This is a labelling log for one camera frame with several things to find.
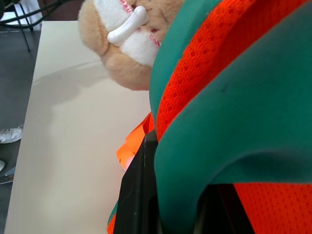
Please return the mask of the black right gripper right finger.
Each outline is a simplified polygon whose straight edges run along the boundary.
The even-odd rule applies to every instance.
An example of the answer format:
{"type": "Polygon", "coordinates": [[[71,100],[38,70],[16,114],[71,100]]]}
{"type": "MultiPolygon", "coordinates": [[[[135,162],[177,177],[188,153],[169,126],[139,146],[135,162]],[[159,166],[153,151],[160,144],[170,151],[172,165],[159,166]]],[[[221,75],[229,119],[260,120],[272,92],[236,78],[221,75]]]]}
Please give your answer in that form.
{"type": "Polygon", "coordinates": [[[206,188],[198,204],[195,233],[255,233],[232,184],[209,185],[206,188]]]}

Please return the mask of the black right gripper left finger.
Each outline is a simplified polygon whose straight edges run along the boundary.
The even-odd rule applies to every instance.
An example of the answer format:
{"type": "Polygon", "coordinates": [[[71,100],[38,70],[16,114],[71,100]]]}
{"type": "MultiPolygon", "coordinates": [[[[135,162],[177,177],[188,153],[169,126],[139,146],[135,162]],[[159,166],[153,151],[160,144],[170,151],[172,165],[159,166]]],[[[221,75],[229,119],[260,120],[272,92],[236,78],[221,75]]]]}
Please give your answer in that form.
{"type": "Polygon", "coordinates": [[[161,234],[154,158],[155,131],[148,133],[126,170],[119,192],[115,234],[161,234]]]}

